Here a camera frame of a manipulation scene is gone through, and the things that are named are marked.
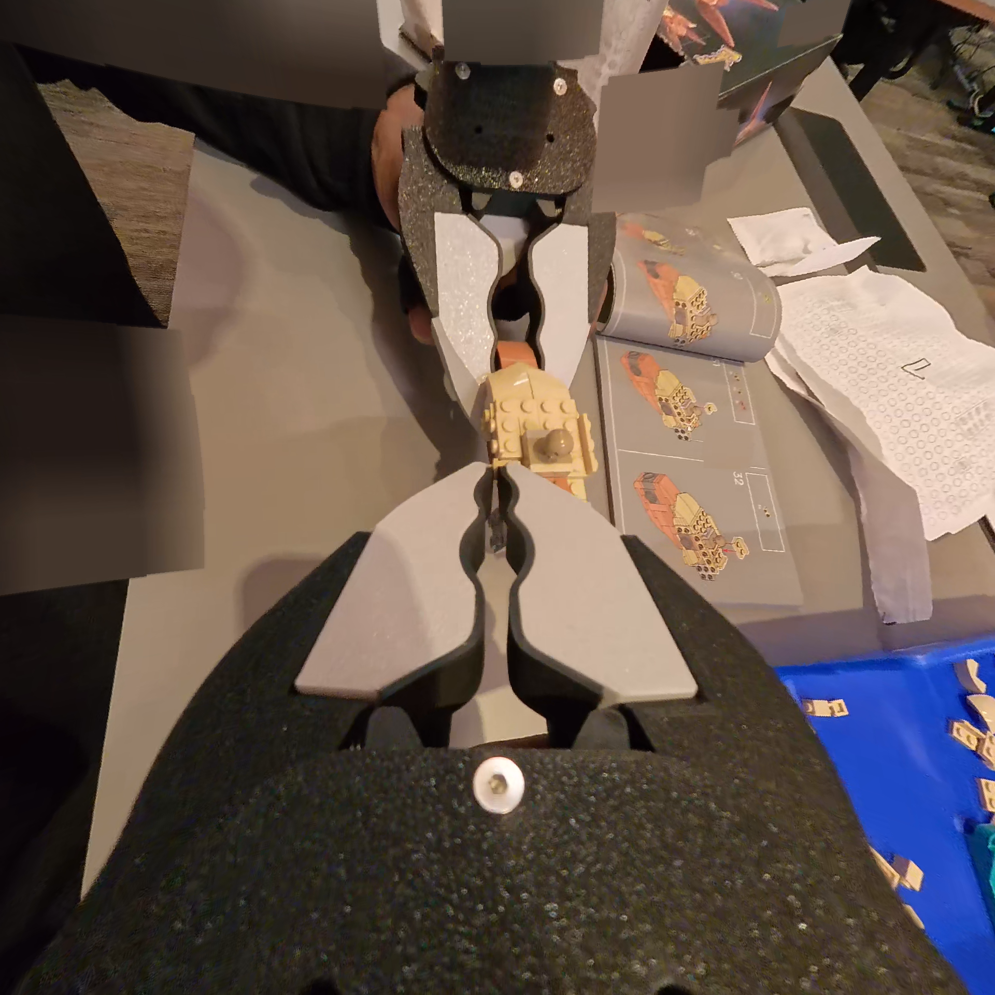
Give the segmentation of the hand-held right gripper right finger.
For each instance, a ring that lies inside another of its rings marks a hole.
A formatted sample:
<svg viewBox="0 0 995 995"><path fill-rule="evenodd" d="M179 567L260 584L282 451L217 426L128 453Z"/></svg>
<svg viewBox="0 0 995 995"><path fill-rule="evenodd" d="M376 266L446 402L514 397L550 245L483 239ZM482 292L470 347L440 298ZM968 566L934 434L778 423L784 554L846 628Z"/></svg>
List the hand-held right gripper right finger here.
<svg viewBox="0 0 995 995"><path fill-rule="evenodd" d="M598 509L504 468L508 622L529 677L566 678L596 705L689 701L699 685L628 550Z"/></svg>

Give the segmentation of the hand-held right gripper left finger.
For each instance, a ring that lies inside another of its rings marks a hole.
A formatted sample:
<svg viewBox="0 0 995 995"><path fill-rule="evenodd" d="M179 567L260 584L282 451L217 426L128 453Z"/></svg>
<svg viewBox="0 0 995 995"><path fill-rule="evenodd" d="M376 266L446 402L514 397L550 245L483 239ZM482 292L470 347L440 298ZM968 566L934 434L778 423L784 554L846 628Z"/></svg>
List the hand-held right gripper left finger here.
<svg viewBox="0 0 995 995"><path fill-rule="evenodd" d="M485 668L493 474L472 462L383 518L296 680L353 701L469 701Z"/></svg>

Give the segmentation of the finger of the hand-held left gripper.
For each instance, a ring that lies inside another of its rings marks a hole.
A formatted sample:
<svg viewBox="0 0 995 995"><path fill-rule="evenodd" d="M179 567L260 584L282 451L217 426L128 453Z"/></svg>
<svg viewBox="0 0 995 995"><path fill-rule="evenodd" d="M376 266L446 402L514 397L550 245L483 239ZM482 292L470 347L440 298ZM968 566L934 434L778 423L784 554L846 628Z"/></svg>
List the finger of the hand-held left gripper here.
<svg viewBox="0 0 995 995"><path fill-rule="evenodd" d="M573 386L591 333L589 229L553 226L529 248L529 277L538 294L535 333L542 368Z"/></svg>
<svg viewBox="0 0 995 995"><path fill-rule="evenodd" d="M502 275L497 239L466 214L438 212L434 218L438 315L433 337L454 401L485 404L497 331L492 298Z"/></svg>

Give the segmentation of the tan brick vehicle model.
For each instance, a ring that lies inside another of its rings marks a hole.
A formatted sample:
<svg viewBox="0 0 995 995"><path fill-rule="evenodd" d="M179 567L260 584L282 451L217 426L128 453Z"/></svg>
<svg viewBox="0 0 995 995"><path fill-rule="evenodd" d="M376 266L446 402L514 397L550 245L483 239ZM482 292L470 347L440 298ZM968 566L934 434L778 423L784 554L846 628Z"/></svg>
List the tan brick vehicle model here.
<svg viewBox="0 0 995 995"><path fill-rule="evenodd" d="M489 471L476 483L474 498L478 510L487 511L492 553L504 552L508 564L519 570L522 552L497 496L498 472L523 467L589 505L588 482L600 469L591 419L579 408L571 389L541 367L527 342L497 342L496 369L481 380L479 399Z"/></svg>

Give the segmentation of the person's left forearm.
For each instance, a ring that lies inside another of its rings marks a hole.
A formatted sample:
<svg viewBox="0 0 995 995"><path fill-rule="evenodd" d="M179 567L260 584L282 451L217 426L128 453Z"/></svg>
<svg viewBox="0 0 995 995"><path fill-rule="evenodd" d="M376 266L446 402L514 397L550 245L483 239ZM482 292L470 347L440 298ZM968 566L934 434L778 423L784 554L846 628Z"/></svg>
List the person's left forearm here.
<svg viewBox="0 0 995 995"><path fill-rule="evenodd" d="M373 135L385 108L272 100L45 54L26 61L37 82L67 80L99 91L134 120L189 132L312 208L392 227L372 168Z"/></svg>

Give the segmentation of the grey desk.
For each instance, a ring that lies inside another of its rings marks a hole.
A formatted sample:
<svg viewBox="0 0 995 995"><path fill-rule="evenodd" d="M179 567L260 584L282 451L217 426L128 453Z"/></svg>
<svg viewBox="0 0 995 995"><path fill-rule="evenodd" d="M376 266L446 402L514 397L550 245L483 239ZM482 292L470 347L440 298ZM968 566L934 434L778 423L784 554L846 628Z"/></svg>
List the grey desk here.
<svg viewBox="0 0 995 995"><path fill-rule="evenodd" d="M129 585L84 889L174 725L246 628L355 532L476 457L436 353L409 337L393 249L195 147L170 328L201 430L206 563ZM993 549L978 526L929 546L931 619L880 624L840 443L764 363L749 383L804 602L725 613L769 662L993 631Z"/></svg>

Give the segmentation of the person's left hand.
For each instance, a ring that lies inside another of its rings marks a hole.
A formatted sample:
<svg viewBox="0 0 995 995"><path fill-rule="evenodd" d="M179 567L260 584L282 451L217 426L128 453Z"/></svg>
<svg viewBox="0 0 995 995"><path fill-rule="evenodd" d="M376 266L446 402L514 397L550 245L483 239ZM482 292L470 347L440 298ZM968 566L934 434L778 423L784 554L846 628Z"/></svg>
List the person's left hand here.
<svg viewBox="0 0 995 995"><path fill-rule="evenodd" d="M414 82L395 89L380 113L372 139L372 168L380 205L391 227L402 231L400 186L405 163L407 131L421 128L424 111L417 103ZM420 290L407 255L399 268L402 307L412 335L422 344L434 345L433 316Z"/></svg>

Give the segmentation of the grey instruction booklet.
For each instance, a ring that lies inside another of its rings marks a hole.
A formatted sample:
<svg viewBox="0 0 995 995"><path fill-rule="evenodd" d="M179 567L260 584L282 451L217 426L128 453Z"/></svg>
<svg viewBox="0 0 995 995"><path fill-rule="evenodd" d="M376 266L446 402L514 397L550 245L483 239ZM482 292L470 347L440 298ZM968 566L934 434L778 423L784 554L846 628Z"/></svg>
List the grey instruction booklet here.
<svg viewBox="0 0 995 995"><path fill-rule="evenodd" d="M593 345L611 519L717 606L795 611L749 379L777 341L778 289L702 230L630 215L617 231Z"/></svg>

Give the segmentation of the dark printed toy box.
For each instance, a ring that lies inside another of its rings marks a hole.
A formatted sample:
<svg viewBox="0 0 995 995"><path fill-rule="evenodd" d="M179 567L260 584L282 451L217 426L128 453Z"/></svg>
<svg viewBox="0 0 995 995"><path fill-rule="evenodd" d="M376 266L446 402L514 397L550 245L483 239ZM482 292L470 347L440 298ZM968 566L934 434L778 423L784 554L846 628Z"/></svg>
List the dark printed toy box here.
<svg viewBox="0 0 995 995"><path fill-rule="evenodd" d="M724 70L718 104L736 110L736 145L773 127L840 42L849 1L671 1L641 72Z"/></svg>

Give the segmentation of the person's black clothing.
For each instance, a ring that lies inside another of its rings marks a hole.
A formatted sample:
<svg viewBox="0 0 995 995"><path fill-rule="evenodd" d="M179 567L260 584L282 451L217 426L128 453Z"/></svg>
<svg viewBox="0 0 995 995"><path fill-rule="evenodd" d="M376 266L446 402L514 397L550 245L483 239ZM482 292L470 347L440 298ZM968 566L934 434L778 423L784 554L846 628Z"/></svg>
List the person's black clothing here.
<svg viewBox="0 0 995 995"><path fill-rule="evenodd" d="M3 43L3 314L163 328ZM129 581L3 595L3 993L80 900Z"/></svg>

